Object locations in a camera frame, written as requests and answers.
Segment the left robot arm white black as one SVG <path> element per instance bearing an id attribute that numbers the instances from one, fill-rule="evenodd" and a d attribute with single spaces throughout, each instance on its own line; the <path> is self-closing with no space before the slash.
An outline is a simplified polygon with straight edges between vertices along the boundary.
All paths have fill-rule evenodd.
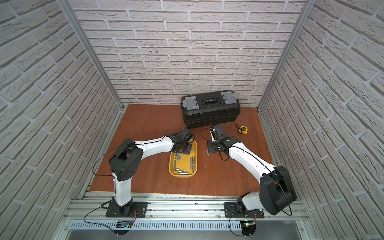
<path id="1" fill-rule="evenodd" d="M 141 160 L 161 153 L 189 154 L 194 135 L 184 128 L 179 133 L 165 135 L 148 141 L 124 140 L 109 159 L 114 178 L 115 195 L 106 214 L 107 217 L 129 217 L 134 213 L 131 193 L 132 177 L 138 170 Z"/>

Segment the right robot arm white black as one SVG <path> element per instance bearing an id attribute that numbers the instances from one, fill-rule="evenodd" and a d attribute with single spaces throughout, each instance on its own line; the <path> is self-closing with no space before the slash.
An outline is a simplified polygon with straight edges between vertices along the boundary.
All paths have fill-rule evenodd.
<path id="1" fill-rule="evenodd" d="M 275 216 L 297 200 L 289 171 L 284 166 L 276 167 L 264 161 L 238 138 L 228 137 L 220 125 L 212 126 L 210 133 L 212 140 L 208 141 L 209 153 L 226 154 L 248 170 L 260 184 L 259 192 L 249 192 L 238 198 L 238 212 L 241 215 L 264 209 Z"/>

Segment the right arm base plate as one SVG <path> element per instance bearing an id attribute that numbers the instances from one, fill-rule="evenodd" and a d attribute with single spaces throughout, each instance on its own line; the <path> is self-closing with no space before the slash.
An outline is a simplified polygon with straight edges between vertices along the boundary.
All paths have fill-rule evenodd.
<path id="1" fill-rule="evenodd" d="M 229 219 L 233 218 L 247 218 L 247 219 L 263 219 L 265 217 L 263 209 L 256 209 L 253 211 L 247 210 L 239 203 L 224 203 L 225 217 Z"/>

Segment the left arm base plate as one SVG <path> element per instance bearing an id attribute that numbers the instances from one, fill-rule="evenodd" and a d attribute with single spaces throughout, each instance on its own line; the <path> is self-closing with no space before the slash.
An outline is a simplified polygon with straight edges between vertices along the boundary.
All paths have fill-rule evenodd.
<path id="1" fill-rule="evenodd" d="M 112 201 L 106 212 L 107 218 L 144 218 L 147 212 L 148 202 L 133 202 L 130 201 L 124 206 L 119 206 L 115 201 Z"/>

